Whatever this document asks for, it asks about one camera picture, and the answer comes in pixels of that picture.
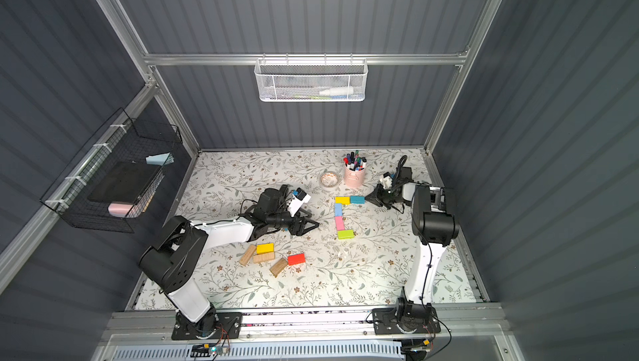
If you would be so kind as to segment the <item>teal block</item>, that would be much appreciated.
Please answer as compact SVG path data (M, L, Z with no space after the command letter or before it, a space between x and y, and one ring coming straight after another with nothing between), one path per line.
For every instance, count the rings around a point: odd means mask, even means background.
M355 195L353 195L353 196L351 196L349 198L349 202L351 204L364 204L365 203L365 198L364 198L364 196L355 196Z

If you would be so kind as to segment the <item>pink block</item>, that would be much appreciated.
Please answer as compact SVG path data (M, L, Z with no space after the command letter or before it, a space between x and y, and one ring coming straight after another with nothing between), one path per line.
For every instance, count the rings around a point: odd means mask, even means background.
M344 219L343 219L343 217L341 215L340 216L336 216L334 218L334 222L335 222L335 227L336 227L337 231L345 230Z

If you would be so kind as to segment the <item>lime green block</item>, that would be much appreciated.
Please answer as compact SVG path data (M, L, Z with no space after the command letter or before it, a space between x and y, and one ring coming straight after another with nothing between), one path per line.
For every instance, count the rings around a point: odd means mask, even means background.
M338 239L340 240L354 239L354 231L352 231L351 229L338 230L337 235L338 235Z

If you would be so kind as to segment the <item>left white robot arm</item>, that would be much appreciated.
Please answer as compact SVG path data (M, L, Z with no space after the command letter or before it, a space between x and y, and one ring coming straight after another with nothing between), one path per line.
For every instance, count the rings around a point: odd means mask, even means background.
M284 184L279 189L265 189L236 217L196 222L177 215L162 226L138 266L176 307L173 340L239 337L242 314L218 314L193 278L202 254L227 244L251 243L283 229L292 236L308 234L320 226L311 212L303 209L310 200L311 195L303 189L289 191Z

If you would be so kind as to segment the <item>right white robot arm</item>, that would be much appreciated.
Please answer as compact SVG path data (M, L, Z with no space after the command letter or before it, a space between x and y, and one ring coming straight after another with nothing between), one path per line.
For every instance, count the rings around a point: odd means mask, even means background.
M409 206L410 227L417 240L417 255L396 305L372 310L376 334L438 333L433 306L436 270L459 236L454 191L415 182L412 169L399 163L365 199L386 209Z

